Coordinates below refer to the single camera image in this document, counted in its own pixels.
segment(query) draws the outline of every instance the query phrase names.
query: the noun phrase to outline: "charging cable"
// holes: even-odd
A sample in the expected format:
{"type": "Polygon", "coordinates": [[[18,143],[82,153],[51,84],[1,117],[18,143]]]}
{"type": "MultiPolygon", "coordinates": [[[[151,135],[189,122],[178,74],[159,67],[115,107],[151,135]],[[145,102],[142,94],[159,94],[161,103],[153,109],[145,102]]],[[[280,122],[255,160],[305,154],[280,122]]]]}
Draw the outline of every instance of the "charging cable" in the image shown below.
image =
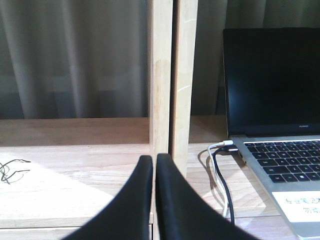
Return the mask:
{"type": "Polygon", "coordinates": [[[233,204],[232,204],[232,199],[231,199],[231,194],[229,191],[229,188],[227,186],[227,183],[224,179],[224,177],[222,176],[218,164],[217,164],[217,160],[216,160],[216,155],[219,152],[232,152],[232,151],[237,151],[237,147],[234,145],[232,140],[225,140],[222,142],[218,142],[215,144],[212,144],[210,146],[208,146],[207,151],[212,163],[212,168],[213,168],[213,175],[214,175],[214,180],[216,182],[216,185],[218,186],[220,192],[222,193],[223,196],[223,202],[224,202],[224,206],[223,206],[223,212],[222,215],[223,217],[226,217],[227,215],[227,211],[229,208],[230,211],[230,220],[231,223],[234,225],[235,224],[235,215],[234,215],[234,209],[233,209],[233,204]],[[215,150],[214,153],[211,152],[211,149],[213,148],[218,148],[217,150],[215,150]]]}

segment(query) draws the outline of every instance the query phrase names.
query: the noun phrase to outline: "wooden desk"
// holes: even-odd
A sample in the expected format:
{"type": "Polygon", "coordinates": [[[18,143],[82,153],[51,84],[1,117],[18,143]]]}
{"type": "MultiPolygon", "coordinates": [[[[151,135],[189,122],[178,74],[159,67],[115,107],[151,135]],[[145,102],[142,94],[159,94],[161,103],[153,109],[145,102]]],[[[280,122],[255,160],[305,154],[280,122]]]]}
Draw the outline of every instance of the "wooden desk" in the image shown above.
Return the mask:
{"type": "Polygon", "coordinates": [[[0,182],[0,239],[61,239],[108,204],[142,154],[147,118],[1,120],[0,162],[31,163],[14,166],[30,169],[19,181],[0,182]]]}
{"type": "MultiPolygon", "coordinates": [[[[211,192],[215,184],[203,151],[227,138],[225,121],[195,116],[190,125],[186,178],[217,211],[221,197],[211,192]]],[[[147,118],[1,120],[0,162],[31,161],[23,163],[31,171],[21,180],[0,182],[1,239],[58,240],[74,231],[113,198],[139,156],[150,151],[147,118]]],[[[297,239],[241,159],[217,160],[238,226],[262,240],[297,239]]]]}
{"type": "MultiPolygon", "coordinates": [[[[221,213],[221,195],[215,189],[206,150],[212,143],[228,139],[226,116],[192,116],[190,122],[186,179],[211,207],[221,213]]],[[[239,156],[219,155],[217,162],[230,188],[235,223],[239,227],[262,240],[298,239],[239,156]]]]}

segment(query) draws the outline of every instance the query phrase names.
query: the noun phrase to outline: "white cable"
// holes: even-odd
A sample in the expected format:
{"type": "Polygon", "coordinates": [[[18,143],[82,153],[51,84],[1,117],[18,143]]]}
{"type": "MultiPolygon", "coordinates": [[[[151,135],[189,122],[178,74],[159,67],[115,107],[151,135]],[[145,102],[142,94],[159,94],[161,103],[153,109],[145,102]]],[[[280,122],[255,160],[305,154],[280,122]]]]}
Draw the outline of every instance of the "white cable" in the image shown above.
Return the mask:
{"type": "Polygon", "coordinates": [[[220,192],[223,195],[223,201],[224,201],[224,206],[223,206],[223,212],[222,215],[225,218],[227,216],[227,211],[228,211],[228,198],[227,198],[227,192],[223,186],[223,184],[221,183],[221,179],[217,173],[215,164],[214,164],[214,158],[212,156],[212,153],[210,151],[210,149],[216,148],[216,147],[220,147],[220,146],[230,146],[233,145],[234,142],[232,140],[225,140],[225,141],[221,141],[215,144],[212,144],[210,146],[207,147],[207,152],[209,154],[211,163],[212,163],[212,168],[213,168],[213,175],[214,175],[214,181],[216,183],[216,185],[218,186],[220,192]]]}

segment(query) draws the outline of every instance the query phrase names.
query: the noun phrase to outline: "laptop keyboard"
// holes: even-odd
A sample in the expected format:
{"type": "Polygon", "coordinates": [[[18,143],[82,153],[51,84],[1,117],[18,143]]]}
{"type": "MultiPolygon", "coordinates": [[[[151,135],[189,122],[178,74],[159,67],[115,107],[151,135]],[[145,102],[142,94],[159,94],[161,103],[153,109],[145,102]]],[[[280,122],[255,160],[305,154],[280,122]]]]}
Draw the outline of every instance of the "laptop keyboard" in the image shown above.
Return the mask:
{"type": "Polygon", "coordinates": [[[320,140],[244,144],[274,183],[320,181],[320,140]]]}

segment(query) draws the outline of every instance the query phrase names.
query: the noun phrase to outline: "laptop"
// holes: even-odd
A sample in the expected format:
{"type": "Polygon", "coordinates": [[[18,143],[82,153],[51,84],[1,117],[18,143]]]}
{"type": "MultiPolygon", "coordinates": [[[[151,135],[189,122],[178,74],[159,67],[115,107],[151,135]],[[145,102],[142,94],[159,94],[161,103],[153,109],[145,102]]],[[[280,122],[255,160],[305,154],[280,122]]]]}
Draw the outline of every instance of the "laptop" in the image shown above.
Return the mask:
{"type": "Polygon", "coordinates": [[[223,31],[227,130],[301,239],[320,239],[320,28],[223,31]]]}

